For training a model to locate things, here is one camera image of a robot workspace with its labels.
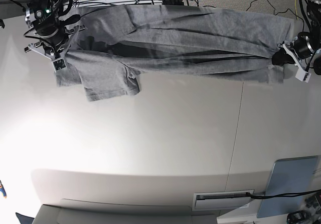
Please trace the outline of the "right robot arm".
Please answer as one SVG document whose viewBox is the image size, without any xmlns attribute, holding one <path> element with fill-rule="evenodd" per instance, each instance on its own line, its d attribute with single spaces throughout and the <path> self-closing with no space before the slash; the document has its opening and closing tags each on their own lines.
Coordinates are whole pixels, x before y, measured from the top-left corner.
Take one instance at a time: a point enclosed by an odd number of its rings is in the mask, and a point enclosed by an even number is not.
<svg viewBox="0 0 321 224">
<path fill-rule="evenodd" d="M 24 33 L 25 38 L 36 39 L 24 51 L 36 52 L 51 60 L 56 71 L 66 67 L 66 53 L 71 46 L 74 36 L 85 30 L 85 26 L 75 26 L 81 16 L 75 14 L 65 20 L 60 18 L 66 16 L 74 0 L 32 0 L 25 11 L 25 22 L 29 28 Z"/>
</svg>

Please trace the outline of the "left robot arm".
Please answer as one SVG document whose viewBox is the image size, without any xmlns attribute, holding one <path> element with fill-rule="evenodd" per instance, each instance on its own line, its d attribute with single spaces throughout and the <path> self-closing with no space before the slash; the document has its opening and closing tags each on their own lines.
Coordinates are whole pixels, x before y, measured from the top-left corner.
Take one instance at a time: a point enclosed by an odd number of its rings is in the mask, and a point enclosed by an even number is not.
<svg viewBox="0 0 321 224">
<path fill-rule="evenodd" d="M 291 53 L 301 60 L 308 60 L 303 68 L 306 72 L 312 68 L 320 76 L 320 0 L 298 0 L 303 25 L 308 31 L 301 31 L 296 39 L 286 44 Z"/>
</svg>

